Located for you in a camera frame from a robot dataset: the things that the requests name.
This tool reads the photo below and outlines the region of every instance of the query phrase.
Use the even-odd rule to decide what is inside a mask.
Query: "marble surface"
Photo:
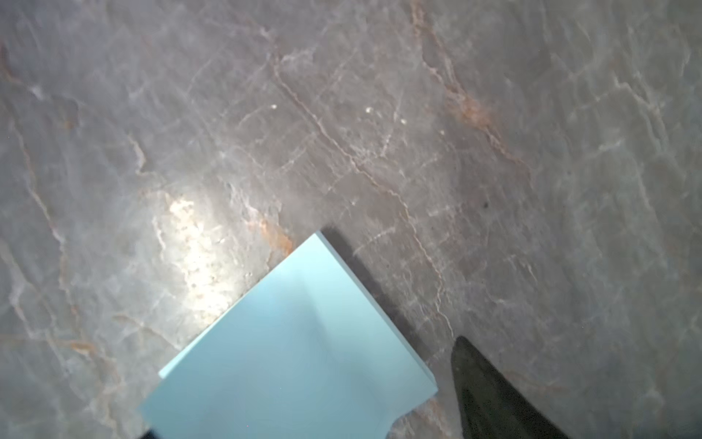
[[[0,2],[0,435],[132,438],[322,228],[437,377],[572,438],[702,434],[702,4]]]

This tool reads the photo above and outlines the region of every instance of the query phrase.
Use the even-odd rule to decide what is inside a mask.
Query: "light blue square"
[[[436,381],[317,232],[164,370],[162,439],[384,438]]]

